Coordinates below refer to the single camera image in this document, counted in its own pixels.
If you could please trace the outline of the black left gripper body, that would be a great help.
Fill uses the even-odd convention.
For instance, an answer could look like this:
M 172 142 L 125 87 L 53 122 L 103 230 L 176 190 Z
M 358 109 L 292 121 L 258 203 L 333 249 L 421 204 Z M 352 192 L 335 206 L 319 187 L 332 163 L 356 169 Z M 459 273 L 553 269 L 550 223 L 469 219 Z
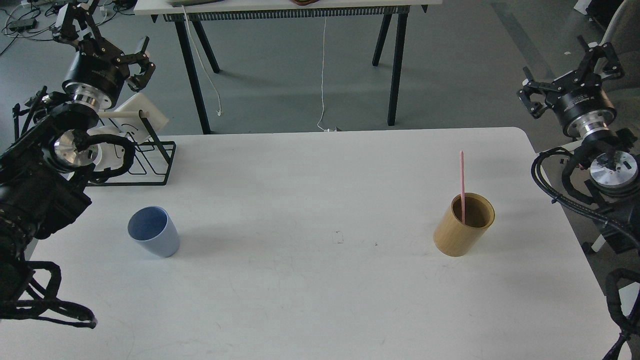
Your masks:
M 76 100 L 80 95 L 89 95 L 94 98 L 92 106 L 96 109 L 113 109 L 131 74 L 126 64 L 116 60 L 121 55 L 123 52 L 109 42 L 78 41 L 62 89 Z

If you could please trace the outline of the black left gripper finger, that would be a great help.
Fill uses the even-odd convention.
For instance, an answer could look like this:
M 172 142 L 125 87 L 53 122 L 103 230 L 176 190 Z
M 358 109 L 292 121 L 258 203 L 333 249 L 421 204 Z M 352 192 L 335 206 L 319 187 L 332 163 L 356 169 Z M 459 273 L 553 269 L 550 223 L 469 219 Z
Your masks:
M 94 21 L 98 0 L 79 3 L 69 0 L 57 14 L 52 27 L 52 39 L 61 44 L 78 46 L 85 40 L 99 40 L 101 33 Z
M 138 43 L 134 54 L 121 54 L 116 57 L 116 64 L 119 66 L 137 65 L 140 68 L 138 73 L 130 74 L 125 80 L 131 91 L 140 92 L 148 85 L 156 65 L 150 60 L 147 48 L 150 42 L 148 36 L 144 36 Z

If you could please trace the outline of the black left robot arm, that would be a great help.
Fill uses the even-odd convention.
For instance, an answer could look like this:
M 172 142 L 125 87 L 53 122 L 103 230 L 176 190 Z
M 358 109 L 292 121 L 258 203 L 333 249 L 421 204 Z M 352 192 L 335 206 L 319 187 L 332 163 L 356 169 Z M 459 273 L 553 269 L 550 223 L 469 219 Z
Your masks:
M 48 321 L 93 329 L 94 313 L 58 298 L 60 267 L 28 260 L 26 249 L 72 224 L 91 205 L 89 183 L 105 182 L 133 166 L 135 146 L 114 134 L 89 134 L 99 112 L 112 109 L 124 85 L 146 87 L 153 72 L 143 38 L 134 54 L 110 43 L 94 21 L 98 1 L 69 0 L 52 28 L 57 43 L 75 57 L 62 92 L 43 87 L 25 109 L 13 109 L 14 125 L 26 116 L 22 132 L 1 155 L 1 318 Z

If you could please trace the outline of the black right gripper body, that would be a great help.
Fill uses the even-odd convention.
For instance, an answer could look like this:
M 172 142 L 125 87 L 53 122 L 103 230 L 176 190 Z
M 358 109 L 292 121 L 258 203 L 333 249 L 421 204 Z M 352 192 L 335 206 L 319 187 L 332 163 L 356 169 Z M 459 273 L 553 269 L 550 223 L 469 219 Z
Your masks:
M 602 89 L 601 75 L 564 75 L 552 82 L 549 92 L 549 108 L 556 115 L 562 134 L 571 138 L 585 137 L 592 133 L 585 123 L 590 120 L 610 125 L 617 117 L 617 110 Z

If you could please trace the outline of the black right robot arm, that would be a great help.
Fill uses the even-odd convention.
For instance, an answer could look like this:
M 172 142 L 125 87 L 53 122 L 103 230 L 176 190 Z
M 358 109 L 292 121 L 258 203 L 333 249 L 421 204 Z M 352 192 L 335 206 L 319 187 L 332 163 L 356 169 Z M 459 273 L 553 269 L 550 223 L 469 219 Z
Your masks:
M 615 253 L 639 250 L 638 137 L 610 125 L 617 110 L 606 95 L 606 80 L 624 77 L 610 42 L 578 42 L 583 57 L 574 70 L 552 82 L 535 80 L 528 67 L 518 98 L 534 119 L 551 110 L 564 136 L 579 140 L 574 150 L 556 146 L 540 152 L 530 174 L 535 184 L 575 214 L 590 219 Z

